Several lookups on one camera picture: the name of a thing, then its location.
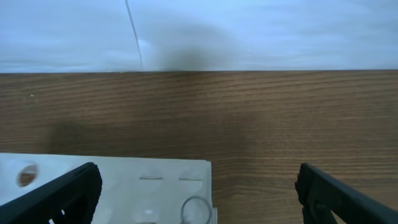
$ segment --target wood grain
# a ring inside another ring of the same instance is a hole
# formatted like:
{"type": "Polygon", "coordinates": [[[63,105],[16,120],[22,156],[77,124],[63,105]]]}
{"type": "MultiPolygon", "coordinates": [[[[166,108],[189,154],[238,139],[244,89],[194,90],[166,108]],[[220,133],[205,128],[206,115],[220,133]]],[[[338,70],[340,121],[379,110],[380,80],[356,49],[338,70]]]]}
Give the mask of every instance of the wood grain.
{"type": "Polygon", "coordinates": [[[220,223],[302,223],[308,162],[398,209],[398,72],[0,76],[0,151],[206,159],[220,223]]]}

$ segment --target gray ring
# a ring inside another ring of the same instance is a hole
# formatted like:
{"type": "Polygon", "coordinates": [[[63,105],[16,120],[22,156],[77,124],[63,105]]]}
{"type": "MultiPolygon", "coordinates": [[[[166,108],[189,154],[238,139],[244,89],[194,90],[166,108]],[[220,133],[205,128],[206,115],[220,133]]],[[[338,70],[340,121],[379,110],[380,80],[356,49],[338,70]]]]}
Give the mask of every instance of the gray ring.
{"type": "Polygon", "coordinates": [[[197,196],[197,195],[194,195],[194,196],[189,197],[189,198],[186,199],[186,200],[184,201],[184,203],[182,204],[181,213],[180,213],[181,222],[184,221],[183,212],[184,212],[185,205],[186,205],[189,201],[191,201],[192,199],[199,199],[199,200],[201,200],[202,202],[204,202],[204,203],[206,204],[207,209],[209,210],[209,218],[207,219],[207,221],[205,222],[205,224],[209,224],[209,223],[210,223],[210,220],[211,220],[211,217],[213,216],[213,212],[212,212],[212,209],[211,209],[211,207],[210,207],[210,204],[209,204],[209,202],[207,201],[207,199],[205,199],[204,197],[201,197],[201,196],[197,196]]]}

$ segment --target wooden table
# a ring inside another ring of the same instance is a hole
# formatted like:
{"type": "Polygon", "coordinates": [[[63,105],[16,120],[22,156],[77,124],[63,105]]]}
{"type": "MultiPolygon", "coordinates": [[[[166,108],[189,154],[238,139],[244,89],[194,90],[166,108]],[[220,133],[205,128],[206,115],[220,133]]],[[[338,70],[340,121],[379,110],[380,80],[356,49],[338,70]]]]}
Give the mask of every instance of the wooden table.
{"type": "Polygon", "coordinates": [[[219,223],[302,223],[308,162],[398,209],[398,72],[0,76],[1,152],[206,159],[219,223]]]}

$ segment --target metal ring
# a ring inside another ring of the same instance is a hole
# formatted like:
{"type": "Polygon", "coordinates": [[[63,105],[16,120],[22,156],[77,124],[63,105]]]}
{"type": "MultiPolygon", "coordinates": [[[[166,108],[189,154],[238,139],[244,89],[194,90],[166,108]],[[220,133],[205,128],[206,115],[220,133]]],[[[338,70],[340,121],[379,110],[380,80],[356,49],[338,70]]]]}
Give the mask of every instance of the metal ring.
{"type": "Polygon", "coordinates": [[[210,223],[210,220],[211,220],[211,217],[213,216],[213,212],[212,212],[211,206],[210,206],[209,202],[207,201],[207,199],[205,199],[204,197],[201,197],[201,196],[197,196],[197,195],[194,195],[194,196],[189,197],[189,198],[186,199],[186,201],[184,201],[184,203],[182,204],[182,207],[181,207],[181,214],[180,214],[180,215],[181,215],[181,222],[182,222],[182,223],[184,222],[183,212],[184,212],[185,205],[186,205],[190,200],[192,200],[192,199],[199,199],[199,200],[201,200],[202,202],[204,202],[204,203],[206,204],[207,209],[209,210],[209,218],[207,219],[207,221],[205,222],[205,224],[209,224],[209,223],[210,223]]]}

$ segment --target white backdrop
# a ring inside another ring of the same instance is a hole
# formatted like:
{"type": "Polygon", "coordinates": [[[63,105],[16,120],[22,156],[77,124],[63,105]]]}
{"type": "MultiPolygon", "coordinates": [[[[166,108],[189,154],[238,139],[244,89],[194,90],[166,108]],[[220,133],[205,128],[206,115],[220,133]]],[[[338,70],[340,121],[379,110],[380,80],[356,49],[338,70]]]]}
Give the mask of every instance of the white backdrop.
{"type": "Polygon", "coordinates": [[[0,72],[397,69],[397,12],[395,0],[3,0],[0,72]]]}

